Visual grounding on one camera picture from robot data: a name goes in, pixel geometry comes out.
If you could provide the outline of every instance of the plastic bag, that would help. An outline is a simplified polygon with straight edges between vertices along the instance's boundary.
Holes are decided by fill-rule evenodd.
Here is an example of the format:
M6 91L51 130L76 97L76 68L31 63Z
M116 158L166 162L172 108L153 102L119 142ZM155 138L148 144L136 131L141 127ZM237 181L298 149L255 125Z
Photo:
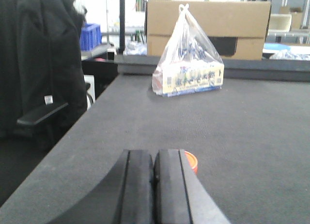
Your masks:
M298 60L298 61L310 61L310 55L296 54L290 50L284 49L272 55L269 59L274 60Z
M146 44L131 41L128 42L123 55L146 55Z
M157 95L208 91L223 84L223 61L188 7L179 6L179 18L153 73L152 88Z

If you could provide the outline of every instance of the black chair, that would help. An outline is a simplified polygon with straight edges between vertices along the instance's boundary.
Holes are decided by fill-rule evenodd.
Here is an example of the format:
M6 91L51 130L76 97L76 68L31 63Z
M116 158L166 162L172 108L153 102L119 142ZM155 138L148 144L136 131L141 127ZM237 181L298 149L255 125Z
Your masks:
M86 111L84 15L73 3L0 0L0 137L32 137L47 149Z

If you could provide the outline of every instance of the gray felt surface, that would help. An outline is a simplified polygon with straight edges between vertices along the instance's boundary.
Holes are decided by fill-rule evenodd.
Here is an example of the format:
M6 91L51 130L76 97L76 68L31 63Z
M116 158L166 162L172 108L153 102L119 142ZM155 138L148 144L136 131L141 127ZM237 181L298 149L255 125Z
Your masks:
M44 224L109 171L123 149L182 148L233 224L310 223L310 85L224 80L163 98L150 76L118 76L0 209Z

